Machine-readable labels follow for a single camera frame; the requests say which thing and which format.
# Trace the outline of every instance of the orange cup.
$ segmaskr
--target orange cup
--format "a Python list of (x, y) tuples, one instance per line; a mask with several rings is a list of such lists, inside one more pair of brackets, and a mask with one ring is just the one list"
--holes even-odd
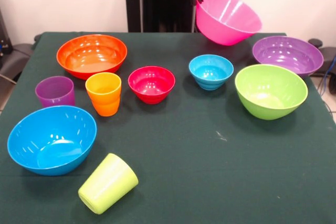
[(121, 93), (119, 76), (109, 72), (96, 73), (86, 80), (85, 88), (99, 115), (112, 116), (116, 114)]

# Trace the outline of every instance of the orange bowl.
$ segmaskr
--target orange bowl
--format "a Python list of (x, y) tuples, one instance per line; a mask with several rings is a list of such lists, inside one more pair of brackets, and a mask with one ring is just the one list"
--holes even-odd
[(57, 51), (57, 62), (73, 76), (87, 80), (100, 72), (116, 72), (125, 61), (126, 45), (109, 35), (85, 35), (69, 40)]

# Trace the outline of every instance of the cup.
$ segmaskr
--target cup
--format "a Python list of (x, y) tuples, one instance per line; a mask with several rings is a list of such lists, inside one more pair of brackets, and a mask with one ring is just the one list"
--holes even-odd
[(35, 88), (35, 94), (43, 107), (56, 105), (75, 106), (73, 82), (65, 76), (44, 79)]
[(86, 80), (85, 88), (99, 115), (112, 116), (116, 114), (121, 93), (119, 76), (108, 72), (96, 73)]
[(120, 157), (109, 153), (78, 190), (79, 198), (100, 215), (139, 183)]

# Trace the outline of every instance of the yellow-green cup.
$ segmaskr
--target yellow-green cup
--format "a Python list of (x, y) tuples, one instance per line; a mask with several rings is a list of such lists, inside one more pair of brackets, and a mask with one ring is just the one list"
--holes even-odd
[(109, 72), (96, 73), (86, 80), (85, 88), (99, 115), (112, 116), (117, 113), (121, 93), (119, 76)]
[(139, 183), (120, 157), (109, 153), (78, 190), (79, 198), (100, 215)]

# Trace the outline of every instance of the large blue bowl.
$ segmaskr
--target large blue bowl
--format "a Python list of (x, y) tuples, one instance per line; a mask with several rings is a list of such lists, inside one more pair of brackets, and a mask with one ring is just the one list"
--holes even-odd
[(46, 176), (66, 174), (88, 156), (97, 135), (93, 117), (75, 106), (51, 106), (23, 118), (9, 135), (11, 158)]
[(189, 71), (202, 89), (215, 90), (233, 74), (234, 67), (222, 56), (200, 55), (190, 61)]

